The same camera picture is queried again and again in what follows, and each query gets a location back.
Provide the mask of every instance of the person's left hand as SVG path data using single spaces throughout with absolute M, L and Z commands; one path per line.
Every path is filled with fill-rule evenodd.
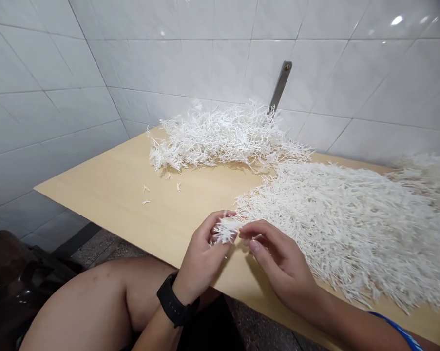
M 209 287 L 220 268 L 232 242 L 216 242 L 212 247 L 209 242 L 219 220 L 234 215 L 234 211 L 213 212 L 192 235 L 181 269 L 172 285 L 172 291 L 184 306 L 194 302 Z

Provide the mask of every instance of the black shorts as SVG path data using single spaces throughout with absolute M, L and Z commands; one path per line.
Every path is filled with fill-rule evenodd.
M 140 334 L 134 333 L 132 343 L 121 351 L 132 350 Z M 177 351 L 244 351 L 245 349 L 223 296 L 205 307 L 184 326 L 177 346 Z

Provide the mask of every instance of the hand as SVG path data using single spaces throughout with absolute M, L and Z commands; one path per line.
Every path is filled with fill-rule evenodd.
M 184 306 L 194 302 L 209 287 L 232 245 L 232 242 L 217 242 L 212 247 L 209 245 L 212 234 L 215 234 L 213 228 L 225 215 L 232 217 L 236 212 L 211 213 L 192 235 L 181 269 L 172 285 L 174 294 Z
M 318 306 L 321 289 L 293 239 L 265 220 L 246 224 L 239 237 L 245 239 L 285 306 L 298 314 L 310 305 Z

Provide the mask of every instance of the wooden table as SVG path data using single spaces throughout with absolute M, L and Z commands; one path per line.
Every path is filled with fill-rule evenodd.
M 153 136 L 165 137 L 160 128 Z M 139 135 L 38 186 L 35 190 L 90 221 L 180 267 L 193 231 L 212 211 L 234 209 L 236 196 L 261 184 L 246 167 L 218 166 L 171 172 L 164 180 L 149 165 L 150 140 Z M 337 162 L 353 168 L 384 173 L 382 166 L 314 154 L 312 162 Z M 180 192 L 176 184 L 181 183 Z M 143 192 L 146 185 L 150 192 Z M 328 284 L 319 285 L 331 291 Z M 331 350 L 337 346 L 324 334 L 295 316 L 277 299 L 267 278 L 247 250 L 237 243 L 213 285 L 256 311 L 274 319 Z M 339 292 L 333 294 L 343 299 Z M 393 302 L 381 298 L 374 310 L 404 328 L 440 345 L 440 311 L 427 305 L 407 316 Z

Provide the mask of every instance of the fingernail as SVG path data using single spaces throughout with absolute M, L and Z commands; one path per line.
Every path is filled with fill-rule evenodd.
M 251 241 L 250 241 L 250 243 L 249 243 L 249 247 L 250 247 L 250 250 L 251 250 L 253 253 L 256 253 L 256 252 L 259 251 L 259 249 L 260 249 L 260 245 L 259 245 L 259 243 L 258 243 L 257 241 L 255 241 L 255 240 L 251 240 Z

